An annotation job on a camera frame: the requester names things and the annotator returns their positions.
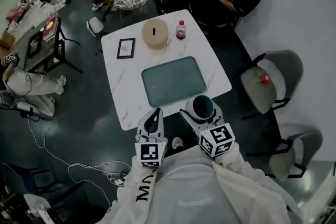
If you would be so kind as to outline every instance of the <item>white shoe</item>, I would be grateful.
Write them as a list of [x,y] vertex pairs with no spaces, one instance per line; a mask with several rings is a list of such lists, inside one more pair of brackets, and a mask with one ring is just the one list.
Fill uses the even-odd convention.
[[56,103],[56,99],[54,97],[49,97],[49,99],[51,100],[51,102],[55,105]]
[[104,3],[94,4],[92,10],[95,12],[98,8],[102,7]]
[[65,86],[65,84],[67,84],[67,77],[62,75],[60,76],[59,80],[63,81],[63,87]]
[[176,149],[178,146],[183,146],[183,141],[179,137],[175,137],[172,142],[173,149]]

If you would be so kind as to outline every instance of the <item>chair seat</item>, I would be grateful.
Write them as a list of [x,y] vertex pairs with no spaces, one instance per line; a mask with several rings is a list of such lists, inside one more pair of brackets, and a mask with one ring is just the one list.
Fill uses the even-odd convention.
[[[283,150],[285,148],[287,148],[287,145],[281,143],[276,150]],[[270,158],[269,167],[279,181],[287,179],[290,170],[294,166],[295,158],[294,147],[291,147],[287,153],[275,154]]]
[[134,10],[143,6],[146,2],[147,0],[114,0],[113,6],[121,10]]
[[264,69],[252,67],[240,77],[247,95],[261,114],[267,113],[277,98],[277,91],[271,78],[267,84],[260,82],[260,77],[264,75],[267,75]]

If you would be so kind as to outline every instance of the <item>marble tabletop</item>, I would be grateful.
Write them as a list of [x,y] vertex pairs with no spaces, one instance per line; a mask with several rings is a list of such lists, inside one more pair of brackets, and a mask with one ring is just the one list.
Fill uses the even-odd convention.
[[[192,56],[196,59],[207,89],[205,94],[214,98],[231,90],[231,83],[189,11],[181,10],[158,16],[165,21],[169,29],[168,43],[162,50],[152,50],[144,43],[141,36],[142,26],[146,21],[122,28],[102,38],[102,48],[110,88],[119,122],[127,131],[138,126],[139,120],[153,108],[149,105],[143,85],[142,70]],[[176,27],[180,20],[185,21],[186,37],[176,37]],[[135,38],[134,58],[117,59],[120,39]],[[185,108],[189,99],[161,107],[164,116],[177,113]]]

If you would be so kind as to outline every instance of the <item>desk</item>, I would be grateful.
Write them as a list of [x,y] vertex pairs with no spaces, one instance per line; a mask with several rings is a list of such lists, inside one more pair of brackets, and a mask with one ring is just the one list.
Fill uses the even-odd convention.
[[[230,81],[194,18],[187,10],[157,17],[164,20],[169,29],[168,45],[159,51],[151,50],[143,42],[141,31],[145,21],[122,28],[101,40],[107,75],[123,130],[137,127],[139,120],[150,107],[143,85],[142,70],[159,64],[192,56],[196,59],[204,81],[206,94],[214,98],[231,90]],[[178,40],[176,27],[180,20],[187,26],[185,39]],[[135,38],[134,58],[117,60],[119,40]],[[189,99],[162,107],[163,115],[169,116],[185,108]]]
[[59,66],[62,63],[65,63],[69,67],[77,70],[80,73],[83,73],[80,69],[74,66],[65,58],[65,40],[70,40],[76,42],[71,39],[65,38],[62,30],[61,30],[61,19],[58,18],[57,30],[55,33],[55,38],[49,42],[42,41],[41,48],[37,54],[35,54],[32,58],[27,58],[29,40],[30,38],[38,33],[48,22],[50,18],[46,19],[44,22],[35,27],[28,35],[26,35],[20,43],[17,45],[17,52],[23,61],[20,61],[19,67],[24,68],[28,72],[34,72],[41,66],[44,66],[44,72],[49,72]]

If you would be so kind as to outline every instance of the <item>picture frame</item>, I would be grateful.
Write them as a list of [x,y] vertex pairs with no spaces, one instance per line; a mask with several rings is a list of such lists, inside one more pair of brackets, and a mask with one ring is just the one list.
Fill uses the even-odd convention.
[[117,59],[129,59],[134,57],[135,38],[119,40]]

